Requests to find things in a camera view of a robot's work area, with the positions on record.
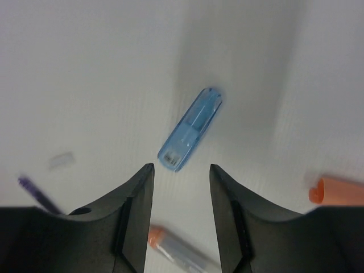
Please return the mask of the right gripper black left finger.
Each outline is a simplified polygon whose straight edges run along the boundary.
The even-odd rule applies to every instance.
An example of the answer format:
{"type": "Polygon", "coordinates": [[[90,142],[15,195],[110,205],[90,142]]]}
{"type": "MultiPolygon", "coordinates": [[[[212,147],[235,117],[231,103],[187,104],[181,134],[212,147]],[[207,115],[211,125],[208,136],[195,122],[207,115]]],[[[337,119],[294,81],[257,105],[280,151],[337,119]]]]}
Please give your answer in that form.
{"type": "Polygon", "coordinates": [[[68,215],[1,208],[2,272],[143,272],[154,165],[68,215]]]}

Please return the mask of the blue highlighter pen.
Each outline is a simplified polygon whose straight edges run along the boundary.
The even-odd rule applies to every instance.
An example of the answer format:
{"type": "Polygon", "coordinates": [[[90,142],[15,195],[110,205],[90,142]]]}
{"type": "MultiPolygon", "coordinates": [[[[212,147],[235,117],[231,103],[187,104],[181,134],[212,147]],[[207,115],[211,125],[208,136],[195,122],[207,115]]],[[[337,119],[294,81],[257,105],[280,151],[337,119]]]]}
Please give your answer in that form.
{"type": "Polygon", "coordinates": [[[203,89],[192,102],[158,152],[168,170],[179,172],[189,160],[222,105],[216,88],[203,89]]]}

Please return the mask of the purple pen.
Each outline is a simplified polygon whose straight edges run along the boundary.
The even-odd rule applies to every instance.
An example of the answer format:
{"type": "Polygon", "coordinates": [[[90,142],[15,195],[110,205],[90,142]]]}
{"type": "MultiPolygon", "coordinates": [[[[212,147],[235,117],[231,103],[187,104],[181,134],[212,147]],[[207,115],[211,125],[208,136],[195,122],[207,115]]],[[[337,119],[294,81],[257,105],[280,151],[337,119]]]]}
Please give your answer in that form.
{"type": "Polygon", "coordinates": [[[46,211],[62,215],[62,211],[51,201],[51,199],[27,176],[18,178],[19,185],[29,193],[46,211]]]}

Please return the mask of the grey orange-tipped marker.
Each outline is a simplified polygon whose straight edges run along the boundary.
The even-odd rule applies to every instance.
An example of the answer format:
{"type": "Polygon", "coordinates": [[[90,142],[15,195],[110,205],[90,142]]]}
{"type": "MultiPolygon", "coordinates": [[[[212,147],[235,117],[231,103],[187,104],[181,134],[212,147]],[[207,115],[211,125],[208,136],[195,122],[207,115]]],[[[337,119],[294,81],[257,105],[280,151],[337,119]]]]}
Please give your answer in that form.
{"type": "Polygon", "coordinates": [[[222,272],[215,261],[161,226],[151,226],[148,244],[185,272],[222,272]]]}

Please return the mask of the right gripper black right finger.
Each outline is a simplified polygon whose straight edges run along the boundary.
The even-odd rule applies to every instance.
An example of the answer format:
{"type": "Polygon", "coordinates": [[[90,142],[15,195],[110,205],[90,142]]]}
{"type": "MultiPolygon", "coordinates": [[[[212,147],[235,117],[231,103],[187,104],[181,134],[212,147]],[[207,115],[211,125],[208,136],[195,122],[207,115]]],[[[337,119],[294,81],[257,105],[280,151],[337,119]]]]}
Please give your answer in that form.
{"type": "Polygon", "coordinates": [[[209,171],[223,272],[362,272],[363,208],[322,206],[300,214],[209,171]]]}

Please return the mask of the orange highlighter pen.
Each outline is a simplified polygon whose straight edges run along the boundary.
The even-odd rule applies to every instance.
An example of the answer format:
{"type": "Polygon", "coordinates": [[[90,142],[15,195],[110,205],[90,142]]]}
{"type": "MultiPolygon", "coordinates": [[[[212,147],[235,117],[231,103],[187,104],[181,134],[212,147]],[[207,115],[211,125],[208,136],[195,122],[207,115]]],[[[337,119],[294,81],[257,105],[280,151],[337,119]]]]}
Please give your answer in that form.
{"type": "Polygon", "coordinates": [[[310,202],[325,206],[363,206],[363,184],[331,177],[319,178],[308,192],[310,202]]]}

